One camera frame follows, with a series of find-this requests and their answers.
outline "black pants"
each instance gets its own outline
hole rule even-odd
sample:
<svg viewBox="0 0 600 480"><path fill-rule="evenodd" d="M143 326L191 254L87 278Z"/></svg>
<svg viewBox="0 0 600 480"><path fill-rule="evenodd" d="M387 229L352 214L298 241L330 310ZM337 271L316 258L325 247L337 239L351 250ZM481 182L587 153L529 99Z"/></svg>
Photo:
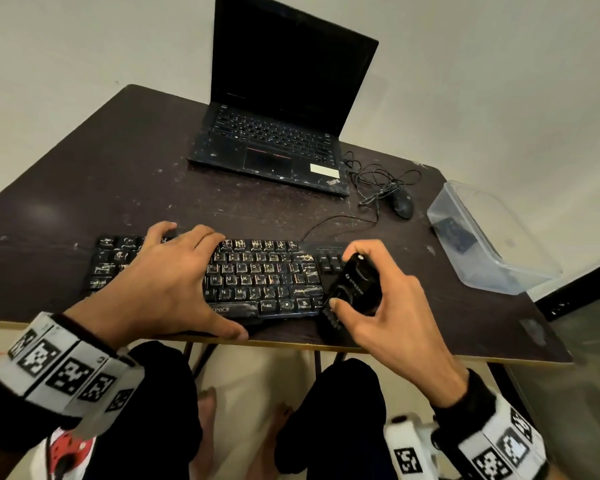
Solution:
<svg viewBox="0 0 600 480"><path fill-rule="evenodd" d="M114 425L99 437L87 479L188 479L202 429L191 370L160 342L131 350L144 366L141 386ZM307 479L396 479L384 442L384 398L376 373L359 360L328 367L278 435L280 473Z"/></svg>

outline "black mouse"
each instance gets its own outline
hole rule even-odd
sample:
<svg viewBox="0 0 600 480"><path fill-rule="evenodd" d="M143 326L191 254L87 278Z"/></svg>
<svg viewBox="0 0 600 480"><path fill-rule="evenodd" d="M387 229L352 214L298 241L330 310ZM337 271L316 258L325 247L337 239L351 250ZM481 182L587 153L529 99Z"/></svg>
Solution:
<svg viewBox="0 0 600 480"><path fill-rule="evenodd" d="M404 187L398 188L395 192L391 192L386 196L389 205L403 219L410 219L413 217L413 199L411 195L404 189Z"/></svg>

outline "hand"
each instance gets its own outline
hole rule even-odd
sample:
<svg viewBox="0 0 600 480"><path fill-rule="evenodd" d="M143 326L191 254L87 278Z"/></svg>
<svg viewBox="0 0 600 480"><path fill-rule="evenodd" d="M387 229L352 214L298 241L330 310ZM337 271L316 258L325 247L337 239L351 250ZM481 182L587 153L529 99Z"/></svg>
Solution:
<svg viewBox="0 0 600 480"><path fill-rule="evenodd" d="M172 222L153 225L128 268L64 314L114 349L186 330L247 340L242 325L213 312L202 296L202 278L224 235L199 225L161 244L175 228Z"/></svg>
<svg viewBox="0 0 600 480"><path fill-rule="evenodd" d="M434 406L446 408L466 392L468 371L445 345L415 276L406 276L381 241L354 241L344 252L368 256L380 274L383 298L374 317L332 298L329 305L353 339L379 362L416 385Z"/></svg>

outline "laptop keyboard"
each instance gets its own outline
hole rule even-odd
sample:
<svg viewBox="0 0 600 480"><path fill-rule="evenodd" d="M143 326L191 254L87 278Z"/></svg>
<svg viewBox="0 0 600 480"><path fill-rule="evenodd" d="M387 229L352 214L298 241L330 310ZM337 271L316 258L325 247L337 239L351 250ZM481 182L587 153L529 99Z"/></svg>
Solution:
<svg viewBox="0 0 600 480"><path fill-rule="evenodd" d="M327 134L305 132L257 116L247 116L227 106L220 106L211 133L256 143L272 150L291 152L336 168L331 138Z"/></svg>
<svg viewBox="0 0 600 480"><path fill-rule="evenodd" d="M137 236L99 238L84 295L96 293L124 272L143 242L144 237ZM246 325L315 316L342 270L343 250L314 242L227 239L208 263L203 295L216 313Z"/></svg>

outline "plastic container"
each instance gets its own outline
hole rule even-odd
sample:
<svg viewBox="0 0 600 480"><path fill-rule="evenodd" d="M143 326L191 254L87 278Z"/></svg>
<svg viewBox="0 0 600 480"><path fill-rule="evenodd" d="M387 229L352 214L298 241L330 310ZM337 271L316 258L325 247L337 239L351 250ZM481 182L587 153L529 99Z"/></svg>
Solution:
<svg viewBox="0 0 600 480"><path fill-rule="evenodd" d="M558 278L562 270L494 195L449 181L427 217L465 285L519 294Z"/></svg>

